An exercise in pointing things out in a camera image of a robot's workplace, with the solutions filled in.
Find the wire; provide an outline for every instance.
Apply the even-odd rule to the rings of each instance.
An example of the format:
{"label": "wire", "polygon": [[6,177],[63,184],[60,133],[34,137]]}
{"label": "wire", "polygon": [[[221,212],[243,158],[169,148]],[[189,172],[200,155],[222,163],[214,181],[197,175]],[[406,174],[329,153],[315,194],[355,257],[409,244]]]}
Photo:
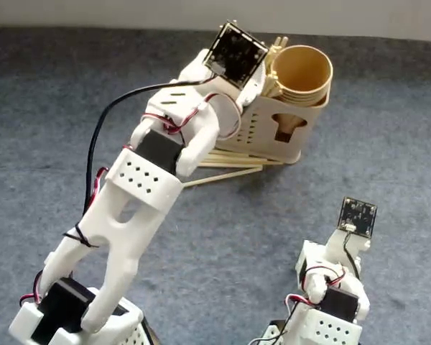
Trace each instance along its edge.
{"label": "wire", "polygon": [[40,299],[40,296],[38,294],[38,284],[40,282],[40,277],[42,276],[42,273],[43,273],[43,270],[39,271],[37,273],[37,275],[35,276],[34,284],[33,284],[33,288],[32,288],[32,293],[27,293],[19,299],[19,306],[20,307],[22,307],[22,303],[29,298],[34,298],[35,303],[40,304],[41,299]]}
{"label": "wire", "polygon": [[305,272],[304,272],[304,274],[303,274],[303,280],[302,280],[302,290],[303,291],[305,291],[305,280],[307,279],[307,273],[309,272],[309,271],[311,271],[311,270],[316,270],[317,268],[325,268],[325,269],[327,269],[327,270],[330,270],[330,271],[332,271],[333,272],[333,274],[336,276],[336,278],[335,279],[338,279],[339,277],[341,277],[334,269],[332,269],[332,268],[330,268],[330,267],[327,267],[327,266],[324,266],[324,265],[319,265],[319,266],[312,266],[312,267],[309,267],[309,268],[307,268],[306,270],[305,270]]}
{"label": "wire", "polygon": [[356,267],[356,263],[354,262],[354,259],[351,256],[350,252],[346,249],[346,244],[348,243],[350,236],[351,236],[351,232],[348,232],[345,236],[345,240],[343,241],[343,250],[345,251],[345,254],[348,257],[348,260],[350,261],[355,277],[359,279],[359,271],[358,271],[358,268]]}
{"label": "wire", "polygon": [[295,309],[297,308],[299,303],[300,302],[297,301],[294,304],[294,307],[292,308],[291,312],[289,313],[289,316],[287,317],[286,321],[284,322],[284,326],[282,327],[281,331],[279,332],[279,334],[277,336],[273,336],[271,338],[255,338],[255,339],[252,339],[248,345],[257,344],[260,341],[273,341],[273,340],[274,340],[274,343],[270,344],[270,345],[275,345],[278,342],[279,338],[281,338],[283,335],[285,335],[287,333],[287,331],[286,331],[287,324],[289,323],[290,319],[292,318],[292,315],[294,314]]}
{"label": "wire", "polygon": [[294,300],[295,302],[302,302],[311,306],[314,306],[314,304],[312,304],[309,300],[307,300],[305,297],[301,296],[301,295],[295,295],[294,293],[290,293],[289,295],[286,296],[286,298],[284,299],[284,304],[286,305],[287,308],[287,315],[290,314],[290,307],[289,307],[289,300]]}
{"label": "wire", "polygon": [[96,198],[96,196],[99,193],[99,186],[101,185],[101,178],[102,175],[104,173],[108,172],[108,168],[107,167],[101,167],[98,170],[98,173],[96,174],[96,179],[94,180],[94,189],[93,189],[93,193],[91,194],[91,199],[89,200],[89,206],[91,206],[91,204],[93,203],[94,199]]}
{"label": "wire", "polygon": [[88,158],[86,160],[86,177],[85,177],[85,201],[83,204],[83,215],[86,213],[86,211],[89,208],[90,199],[91,199],[91,178],[93,173],[93,158],[94,158],[94,149],[96,148],[96,142],[99,137],[99,133],[101,131],[101,128],[103,126],[104,121],[106,120],[106,117],[108,113],[112,110],[114,106],[121,103],[122,101],[131,98],[132,96],[139,95],[140,93],[153,91],[153,90],[159,90],[163,88],[174,88],[176,86],[197,86],[202,85],[204,83],[207,83],[211,80],[213,80],[216,77],[216,75],[211,76],[208,79],[200,80],[200,81],[181,81],[177,83],[163,83],[163,84],[157,84],[157,85],[151,85],[151,86],[145,86],[143,88],[137,88],[135,90],[131,90],[129,92],[126,92],[122,96],[119,96],[118,98],[114,99],[109,105],[107,105],[104,110],[101,113],[101,116],[98,119],[98,122],[96,124],[96,128],[94,129],[93,136],[91,137],[91,142],[89,145],[88,150]]}

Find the white plastic bracket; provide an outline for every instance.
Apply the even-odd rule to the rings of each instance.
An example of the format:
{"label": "white plastic bracket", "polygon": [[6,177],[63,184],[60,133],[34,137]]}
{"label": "white plastic bracket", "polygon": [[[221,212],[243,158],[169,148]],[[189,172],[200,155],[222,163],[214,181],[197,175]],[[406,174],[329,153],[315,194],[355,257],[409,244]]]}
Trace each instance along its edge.
{"label": "white plastic bracket", "polygon": [[[93,287],[89,290],[95,295],[98,293],[98,290]],[[128,312],[121,316],[110,316],[106,325],[98,333],[89,334],[85,331],[68,333],[65,329],[59,328],[49,345],[117,345],[137,334],[139,327],[143,331],[142,311],[126,298],[122,298],[119,304]],[[32,334],[42,318],[43,313],[38,310],[35,303],[24,303],[11,323],[9,333],[21,344],[38,345],[32,340]]]}

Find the popsicle stick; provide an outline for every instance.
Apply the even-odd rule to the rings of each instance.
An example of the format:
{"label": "popsicle stick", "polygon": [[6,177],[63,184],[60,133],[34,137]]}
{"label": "popsicle stick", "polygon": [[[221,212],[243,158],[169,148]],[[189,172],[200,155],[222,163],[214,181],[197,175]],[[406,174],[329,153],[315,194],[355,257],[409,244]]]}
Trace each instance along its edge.
{"label": "popsicle stick", "polygon": [[246,161],[246,162],[233,162],[233,161],[224,161],[224,160],[203,160],[200,164],[220,164],[220,167],[229,167],[229,165],[250,165],[250,166],[257,166],[257,165],[283,165],[283,162],[277,162],[276,160],[269,160],[266,162],[259,162],[257,160],[252,161]]}
{"label": "popsicle stick", "polygon": [[260,164],[249,163],[223,163],[223,162],[201,162],[198,167],[259,167]]}
{"label": "popsicle stick", "polygon": [[230,172],[228,174],[222,174],[222,175],[216,175],[216,176],[211,176],[210,178],[202,178],[199,180],[194,180],[194,181],[188,181],[183,183],[184,188],[186,187],[191,187],[194,185],[202,185],[203,183],[209,183],[209,182],[215,182],[215,181],[220,181],[220,180],[226,180],[227,178],[236,178],[238,176],[243,176],[243,175],[248,175],[248,174],[252,174],[252,173],[257,173],[258,171],[262,170],[262,166],[258,166],[258,167],[253,167],[251,169],[245,169],[245,170],[240,170],[240,171],[236,171],[236,172]]}
{"label": "popsicle stick", "polygon": [[279,46],[284,49],[287,45],[287,43],[289,42],[289,37],[288,36],[284,36],[281,41],[279,42]]}
{"label": "popsicle stick", "polygon": [[266,158],[255,158],[255,157],[224,157],[218,155],[211,155],[206,157],[203,162],[214,161],[214,162],[225,162],[225,163],[247,163],[247,164],[264,164],[268,162]]}
{"label": "popsicle stick", "polygon": [[209,152],[209,155],[220,155],[220,156],[230,156],[230,157],[249,157],[247,153],[223,151],[222,149],[213,149]]}

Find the red wire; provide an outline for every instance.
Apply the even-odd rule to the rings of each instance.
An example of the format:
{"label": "red wire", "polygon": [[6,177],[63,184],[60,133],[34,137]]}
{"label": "red wire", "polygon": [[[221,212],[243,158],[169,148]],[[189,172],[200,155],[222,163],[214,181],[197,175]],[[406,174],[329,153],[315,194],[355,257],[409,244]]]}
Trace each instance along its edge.
{"label": "red wire", "polygon": [[[200,111],[200,107],[203,103],[208,103],[213,97],[215,96],[219,96],[222,95],[222,93],[209,93],[204,99],[203,101],[195,108],[192,110],[192,112],[187,115],[182,123],[180,125],[177,125],[172,119],[167,119],[164,116],[160,116],[158,114],[153,114],[153,113],[145,113],[145,116],[149,116],[149,117],[153,117],[156,119],[159,119],[160,121],[164,122],[164,129],[167,131],[168,134],[176,134],[179,133],[182,128],[191,120],[193,119],[193,117],[195,117],[196,114],[198,114],[198,112]],[[236,102],[229,96],[226,95],[235,105],[236,108],[238,108],[238,105],[236,104]]]}
{"label": "red wire", "polygon": [[338,273],[334,270],[334,269],[332,269],[332,268],[330,268],[330,267],[327,267],[327,266],[313,266],[313,267],[310,267],[310,268],[307,268],[306,270],[305,270],[305,274],[304,274],[304,277],[303,277],[303,280],[302,280],[302,290],[303,291],[305,291],[305,280],[307,279],[307,273],[309,272],[309,271],[311,271],[311,270],[315,270],[315,269],[317,269],[317,268],[325,268],[325,269],[327,269],[327,270],[330,270],[330,271],[332,271],[337,277],[333,280],[333,281],[335,281],[335,280],[337,280],[337,279],[341,279],[341,278],[343,278],[344,276],[345,276],[345,271],[343,271],[343,274],[341,275],[341,276],[339,276],[338,275]]}
{"label": "red wire", "polygon": [[93,189],[93,193],[91,194],[91,199],[89,200],[89,206],[91,206],[91,204],[93,203],[94,199],[98,195],[99,186],[101,185],[102,175],[104,173],[106,173],[106,172],[108,172],[108,168],[107,167],[101,167],[98,170],[98,173],[96,174],[96,179],[94,180],[94,189]]}
{"label": "red wire", "polygon": [[289,300],[294,300],[295,302],[302,302],[308,305],[313,305],[309,300],[300,295],[289,294],[286,296],[286,300],[284,301],[286,304]]}

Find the white robotic arm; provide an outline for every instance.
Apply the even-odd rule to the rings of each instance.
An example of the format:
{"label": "white robotic arm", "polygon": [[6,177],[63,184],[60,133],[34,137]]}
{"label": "white robotic arm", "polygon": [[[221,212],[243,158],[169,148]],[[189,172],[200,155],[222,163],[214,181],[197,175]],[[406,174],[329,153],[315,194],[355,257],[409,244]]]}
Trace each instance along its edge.
{"label": "white robotic arm", "polygon": [[285,303],[291,297],[296,304],[287,319],[250,345],[358,345],[370,306],[358,253],[370,247],[375,216],[375,205],[344,199],[327,244],[304,241],[295,270],[305,296],[288,295]]}
{"label": "white robotic arm", "polygon": [[[238,30],[229,23],[225,28],[231,35]],[[251,54],[259,64],[266,48],[258,48],[241,31],[236,35],[240,40],[248,38],[254,47]],[[241,48],[246,54],[246,45]],[[189,176],[218,138],[234,135],[241,125],[241,105],[261,90],[260,83],[255,82],[258,87],[239,97],[239,86],[249,75],[234,78],[230,68],[223,78],[211,78],[213,71],[207,65],[216,61],[230,64],[222,55],[209,63],[203,61],[211,54],[216,56],[217,50],[201,52],[180,75],[190,81],[202,77],[200,81],[204,82],[182,86],[185,83],[181,80],[172,80],[170,85],[175,86],[163,88],[150,98],[104,186],[94,195],[82,219],[45,260],[40,281],[36,280],[34,287],[37,303],[25,303],[11,324],[10,333],[23,344],[115,344],[130,332],[131,315],[141,323],[142,312],[122,298],[136,275],[140,257],[182,191],[176,174]],[[224,73],[225,68],[216,67]],[[134,199],[140,202],[139,207],[129,221],[123,222],[120,215]],[[88,292],[71,279],[71,272],[84,256],[101,246],[108,246],[104,282],[99,291]],[[125,304],[127,312],[116,315]]]}

